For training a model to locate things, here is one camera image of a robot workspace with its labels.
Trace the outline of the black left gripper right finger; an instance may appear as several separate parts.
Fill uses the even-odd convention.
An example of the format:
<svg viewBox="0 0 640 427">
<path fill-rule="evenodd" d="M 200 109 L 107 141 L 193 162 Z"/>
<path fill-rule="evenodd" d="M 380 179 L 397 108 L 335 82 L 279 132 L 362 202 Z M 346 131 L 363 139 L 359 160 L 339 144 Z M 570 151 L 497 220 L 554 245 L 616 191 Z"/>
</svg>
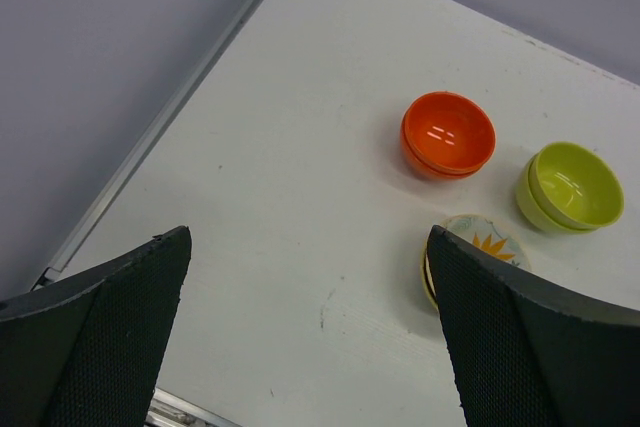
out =
<svg viewBox="0 0 640 427">
<path fill-rule="evenodd" d="M 427 260 L 469 426 L 636 426 L 639 313 L 435 225 Z"/>
</svg>

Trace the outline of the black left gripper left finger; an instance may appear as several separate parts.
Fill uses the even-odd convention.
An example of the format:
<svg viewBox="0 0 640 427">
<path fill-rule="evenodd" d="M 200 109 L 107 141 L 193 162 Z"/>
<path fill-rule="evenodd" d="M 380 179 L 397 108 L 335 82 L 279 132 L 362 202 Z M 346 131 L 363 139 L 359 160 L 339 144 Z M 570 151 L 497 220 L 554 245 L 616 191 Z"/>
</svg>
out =
<svg viewBox="0 0 640 427">
<path fill-rule="evenodd" d="M 143 425 L 191 252 L 179 226 L 2 301 L 2 425 Z"/>
</svg>

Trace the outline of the teal patterned white bowl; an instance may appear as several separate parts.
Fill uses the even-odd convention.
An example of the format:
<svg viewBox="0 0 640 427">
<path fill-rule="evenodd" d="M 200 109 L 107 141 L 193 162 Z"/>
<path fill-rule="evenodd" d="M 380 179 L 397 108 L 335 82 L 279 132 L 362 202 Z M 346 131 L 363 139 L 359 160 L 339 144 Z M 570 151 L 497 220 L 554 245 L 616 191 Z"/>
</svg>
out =
<svg viewBox="0 0 640 427">
<path fill-rule="evenodd" d="M 427 246 L 423 247 L 423 252 L 421 254 L 421 275 L 422 275 L 422 281 L 423 281 L 423 286 L 424 286 L 426 296 L 428 297 L 435 311 L 438 312 L 439 311 L 438 303 L 437 303 L 436 295 L 432 285 L 432 278 L 431 278 L 431 273 L 429 269 Z"/>
</svg>

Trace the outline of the yellow floral white bowl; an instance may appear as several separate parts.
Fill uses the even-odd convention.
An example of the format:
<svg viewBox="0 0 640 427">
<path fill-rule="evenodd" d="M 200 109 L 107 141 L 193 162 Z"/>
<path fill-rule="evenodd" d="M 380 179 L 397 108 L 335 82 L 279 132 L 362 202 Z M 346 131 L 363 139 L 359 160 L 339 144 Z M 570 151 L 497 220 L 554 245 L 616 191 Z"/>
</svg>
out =
<svg viewBox="0 0 640 427">
<path fill-rule="evenodd" d="M 482 215 L 448 217 L 440 226 L 499 260 L 528 272 L 532 271 L 529 259 L 516 238 Z"/>
</svg>

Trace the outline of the green bowl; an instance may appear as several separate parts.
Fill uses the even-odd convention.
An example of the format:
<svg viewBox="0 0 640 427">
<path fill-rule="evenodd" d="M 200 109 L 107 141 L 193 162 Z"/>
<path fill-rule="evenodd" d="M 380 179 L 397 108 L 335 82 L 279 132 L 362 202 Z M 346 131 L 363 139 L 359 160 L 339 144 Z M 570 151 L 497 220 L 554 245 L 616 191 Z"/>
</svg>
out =
<svg viewBox="0 0 640 427">
<path fill-rule="evenodd" d="M 523 168 L 515 187 L 516 204 L 527 221 L 538 230 L 553 235 L 577 235 L 594 232 L 594 229 L 576 229 L 560 224 L 542 209 L 533 196 L 529 182 L 529 171 L 532 163 L 533 159 L 530 159 Z"/>
<path fill-rule="evenodd" d="M 554 142 L 534 155 L 529 186 L 541 209 L 574 230 L 597 230 L 619 220 L 624 193 L 615 173 L 591 150 Z"/>
</svg>

